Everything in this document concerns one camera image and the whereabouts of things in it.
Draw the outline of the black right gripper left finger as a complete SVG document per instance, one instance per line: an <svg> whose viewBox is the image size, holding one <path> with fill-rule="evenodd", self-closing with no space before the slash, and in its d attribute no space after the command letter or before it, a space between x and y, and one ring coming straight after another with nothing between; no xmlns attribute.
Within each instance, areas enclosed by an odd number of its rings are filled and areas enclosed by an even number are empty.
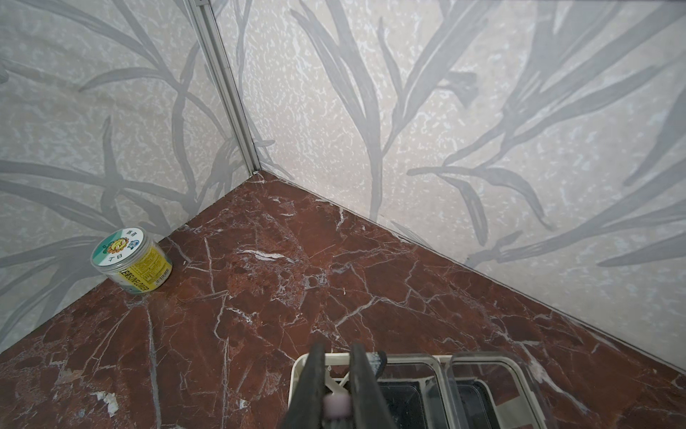
<svg viewBox="0 0 686 429"><path fill-rule="evenodd" d="M280 428L322 427L325 373L324 346L316 343L309 350L304 370L291 397L289 408L280 422Z"/></svg>

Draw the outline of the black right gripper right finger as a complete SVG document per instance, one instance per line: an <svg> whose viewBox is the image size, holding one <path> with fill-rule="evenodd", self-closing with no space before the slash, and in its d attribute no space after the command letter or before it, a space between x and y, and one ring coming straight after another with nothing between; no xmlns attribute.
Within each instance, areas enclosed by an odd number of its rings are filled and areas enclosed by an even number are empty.
<svg viewBox="0 0 686 429"><path fill-rule="evenodd" d="M350 350L350 392L355 428L395 428L386 400L376 382L375 375L360 343Z"/></svg>

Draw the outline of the pink toothbrush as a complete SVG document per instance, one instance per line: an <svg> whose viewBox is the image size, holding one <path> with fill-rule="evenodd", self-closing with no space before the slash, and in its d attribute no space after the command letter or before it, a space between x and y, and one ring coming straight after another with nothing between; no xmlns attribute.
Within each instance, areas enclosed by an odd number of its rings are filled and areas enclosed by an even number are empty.
<svg viewBox="0 0 686 429"><path fill-rule="evenodd" d="M323 419L337 421L353 416L352 397L349 393L328 393L323 397Z"/></svg>

